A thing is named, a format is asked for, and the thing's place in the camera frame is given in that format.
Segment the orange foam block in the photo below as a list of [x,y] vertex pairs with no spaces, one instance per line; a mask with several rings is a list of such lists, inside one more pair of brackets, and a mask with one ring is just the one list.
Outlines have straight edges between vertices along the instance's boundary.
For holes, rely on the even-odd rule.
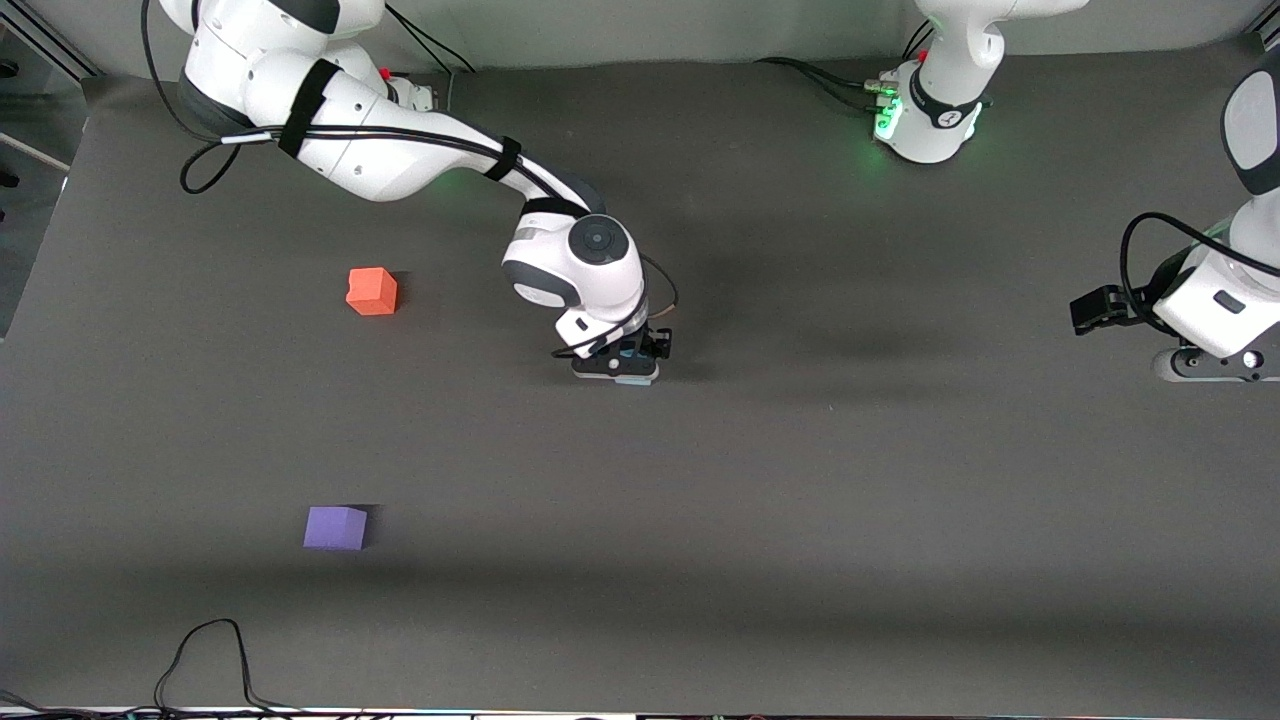
[[360,266],[349,270],[346,302],[361,316],[394,314],[398,293],[398,282],[384,266]]

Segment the grey metal frame bar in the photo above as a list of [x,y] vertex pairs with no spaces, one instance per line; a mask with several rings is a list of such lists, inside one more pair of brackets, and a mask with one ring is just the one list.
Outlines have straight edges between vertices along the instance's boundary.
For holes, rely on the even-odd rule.
[[81,82],[102,72],[37,12],[20,3],[0,3],[0,26],[12,31],[60,76]]

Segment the purple foam block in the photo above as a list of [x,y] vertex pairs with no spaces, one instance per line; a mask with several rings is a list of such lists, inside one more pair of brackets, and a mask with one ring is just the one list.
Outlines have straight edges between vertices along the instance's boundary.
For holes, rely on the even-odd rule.
[[364,550],[369,512],[353,506],[312,506],[307,511],[302,547],[321,552]]

